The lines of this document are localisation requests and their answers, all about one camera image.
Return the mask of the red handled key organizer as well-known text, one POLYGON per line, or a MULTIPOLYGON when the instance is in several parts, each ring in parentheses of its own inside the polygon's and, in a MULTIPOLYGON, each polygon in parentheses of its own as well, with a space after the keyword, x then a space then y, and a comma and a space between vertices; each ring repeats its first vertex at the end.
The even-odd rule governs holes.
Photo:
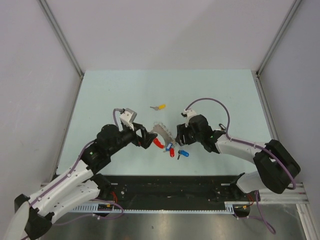
POLYGON ((153 140, 153 143, 162 149, 164 153, 168 153, 171 158, 174 158, 176 155, 176 141, 168 128, 162 122, 154 122, 151 132, 157 134, 157 138, 153 140))

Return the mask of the yellow tagged key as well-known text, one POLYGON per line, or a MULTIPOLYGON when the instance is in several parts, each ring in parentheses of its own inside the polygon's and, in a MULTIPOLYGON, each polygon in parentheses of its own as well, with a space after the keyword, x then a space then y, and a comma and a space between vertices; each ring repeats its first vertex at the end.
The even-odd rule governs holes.
POLYGON ((166 104, 161 104, 158 106, 150 106, 151 109, 155 110, 155 111, 159 111, 159 110, 163 110, 166 108, 166 104))

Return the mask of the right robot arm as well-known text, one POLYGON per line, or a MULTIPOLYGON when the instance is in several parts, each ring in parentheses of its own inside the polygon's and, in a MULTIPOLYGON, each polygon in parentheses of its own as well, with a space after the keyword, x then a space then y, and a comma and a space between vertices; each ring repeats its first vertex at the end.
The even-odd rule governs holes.
POLYGON ((235 139, 227 136, 226 130, 213 130, 201 114, 182 116, 185 123, 177 125, 175 138, 180 146, 200 143, 209 153, 234 156, 255 165, 255 172, 242 173, 232 182, 230 194, 237 201, 264 188, 282 194, 301 172, 299 164, 278 140, 257 144, 235 139))

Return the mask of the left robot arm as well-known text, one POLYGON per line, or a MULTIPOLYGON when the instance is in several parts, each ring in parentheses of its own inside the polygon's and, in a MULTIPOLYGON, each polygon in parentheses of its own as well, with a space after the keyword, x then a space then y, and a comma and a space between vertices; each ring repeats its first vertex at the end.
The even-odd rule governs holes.
POLYGON ((111 182, 100 173, 111 157, 129 144, 147 149, 157 137, 138 123, 119 130, 114 124, 102 127, 96 139, 87 143, 75 163, 45 187, 30 196, 20 194, 14 200, 18 210, 29 203, 29 216, 23 232, 36 240, 49 231, 65 213, 89 200, 105 200, 112 191, 111 182))

